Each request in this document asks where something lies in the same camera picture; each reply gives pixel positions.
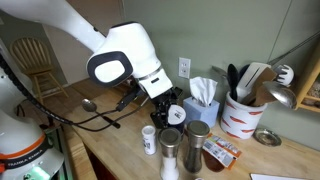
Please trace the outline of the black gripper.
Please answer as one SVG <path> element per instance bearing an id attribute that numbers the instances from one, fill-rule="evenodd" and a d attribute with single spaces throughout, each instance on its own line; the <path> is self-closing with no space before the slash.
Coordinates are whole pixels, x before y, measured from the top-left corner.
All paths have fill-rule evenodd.
<path id="1" fill-rule="evenodd" d="M 151 100 L 155 111 L 150 117 L 157 129 L 163 129 L 168 126 L 168 111 L 171 105 L 176 105 L 183 90 L 179 87 L 170 88 L 161 95 Z"/>

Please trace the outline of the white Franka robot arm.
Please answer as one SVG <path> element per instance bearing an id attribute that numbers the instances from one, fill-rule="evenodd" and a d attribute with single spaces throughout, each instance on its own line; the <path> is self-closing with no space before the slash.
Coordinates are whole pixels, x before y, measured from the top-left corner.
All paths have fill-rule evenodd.
<path id="1" fill-rule="evenodd" d="M 141 24 L 115 25 L 103 35 L 66 0 L 0 0 L 0 9 L 16 18 L 61 29 L 89 48 L 93 54 L 86 70 L 93 81 L 111 87 L 134 77 L 138 89 L 157 106 L 151 115 L 156 127 L 168 126 L 168 109 L 176 94 Z M 6 149 L 1 152 L 1 180 L 23 180 L 33 174 L 45 179 L 55 174 L 63 158 L 53 157 L 56 152 L 46 134 L 30 123 L 21 124 L 5 111 L 1 116 L 8 132 L 3 144 Z"/>

